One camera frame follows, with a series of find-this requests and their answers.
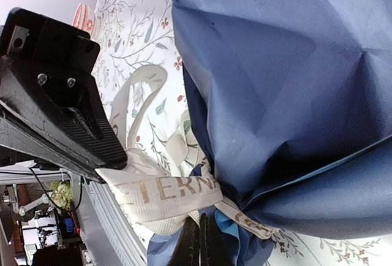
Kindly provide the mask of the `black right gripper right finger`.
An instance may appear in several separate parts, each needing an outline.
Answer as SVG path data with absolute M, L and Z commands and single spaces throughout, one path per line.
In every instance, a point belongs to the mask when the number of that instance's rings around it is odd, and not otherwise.
M 215 219 L 206 213 L 203 213 L 200 219 L 200 265 L 233 266 Z

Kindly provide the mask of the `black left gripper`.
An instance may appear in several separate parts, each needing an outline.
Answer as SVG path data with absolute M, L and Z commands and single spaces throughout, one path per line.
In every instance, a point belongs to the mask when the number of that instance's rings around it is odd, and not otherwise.
M 1 166 L 41 159 L 104 183 L 94 169 L 122 169 L 126 153 L 107 121 L 91 72 L 100 52 L 89 33 L 13 8 L 1 55 L 27 62 L 1 78 Z

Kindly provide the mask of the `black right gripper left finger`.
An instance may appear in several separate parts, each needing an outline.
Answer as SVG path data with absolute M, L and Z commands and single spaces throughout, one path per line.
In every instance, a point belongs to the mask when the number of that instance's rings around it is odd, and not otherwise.
M 200 228 L 187 217 L 168 266 L 199 266 Z

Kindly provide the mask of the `clear plastic wrap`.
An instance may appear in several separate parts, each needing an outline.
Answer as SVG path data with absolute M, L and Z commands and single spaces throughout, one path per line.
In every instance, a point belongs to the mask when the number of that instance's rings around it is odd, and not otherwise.
M 210 173 L 209 164 L 200 176 L 174 177 L 160 168 L 147 155 L 135 148 L 135 140 L 143 116 L 167 81 L 167 71 L 158 65 L 138 68 L 125 82 L 113 100 L 110 125 L 126 152 L 126 166 L 115 170 L 97 169 L 98 175 L 114 192 L 117 203 L 130 222 L 139 222 L 159 235 L 171 235 L 186 218 L 199 222 L 199 211 L 214 206 L 237 225 L 262 240 L 269 239 L 278 228 L 260 224 L 246 216 L 237 205 L 223 196 L 219 183 Z M 145 82 L 151 88 L 130 131 L 127 108 L 134 84 Z

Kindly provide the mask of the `blue wrapping paper sheet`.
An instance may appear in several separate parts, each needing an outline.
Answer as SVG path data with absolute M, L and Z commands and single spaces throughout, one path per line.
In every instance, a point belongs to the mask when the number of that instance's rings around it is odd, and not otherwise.
M 233 265 L 391 264 L 391 0 L 172 0 L 188 126 Z M 181 235 L 154 237 L 168 265 Z

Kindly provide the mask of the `background flower bouquet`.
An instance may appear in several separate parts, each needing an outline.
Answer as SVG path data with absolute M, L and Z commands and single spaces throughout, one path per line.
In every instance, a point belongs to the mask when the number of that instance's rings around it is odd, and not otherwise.
M 70 210 L 70 204 L 73 201 L 70 181 L 52 181 L 50 189 L 53 191 L 52 199 L 55 204 L 62 209 Z

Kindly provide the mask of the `floral patterned tablecloth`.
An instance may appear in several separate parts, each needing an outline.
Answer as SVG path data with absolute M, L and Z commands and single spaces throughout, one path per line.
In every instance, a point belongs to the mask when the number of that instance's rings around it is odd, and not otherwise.
M 172 0 L 99 0 L 96 16 L 101 26 L 96 40 L 102 51 L 94 75 L 104 108 L 111 117 L 114 98 L 138 68 L 158 65 L 167 71 L 167 81 L 143 116 L 135 148 L 174 177 L 194 177 L 202 174 L 202 167 L 208 162 L 187 125 L 190 113 L 183 59 L 175 44 L 172 8 Z M 145 82 L 132 86 L 127 131 L 151 92 Z M 128 222 L 146 249 L 148 265 L 151 240 L 173 237 L 184 226 L 171 235 L 159 235 L 139 222 Z

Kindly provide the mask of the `red patterned small dish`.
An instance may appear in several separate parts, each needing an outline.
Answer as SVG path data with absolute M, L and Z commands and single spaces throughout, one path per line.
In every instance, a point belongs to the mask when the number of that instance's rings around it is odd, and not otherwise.
M 101 20 L 87 4 L 79 3 L 72 26 L 87 32 L 92 40 L 96 40 L 100 30 Z

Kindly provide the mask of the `front aluminium rail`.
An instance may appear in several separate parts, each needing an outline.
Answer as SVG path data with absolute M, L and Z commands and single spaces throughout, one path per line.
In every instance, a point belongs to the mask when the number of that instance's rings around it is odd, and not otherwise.
M 145 247 L 107 185 L 91 182 L 83 186 L 77 216 L 94 265 L 147 264 Z

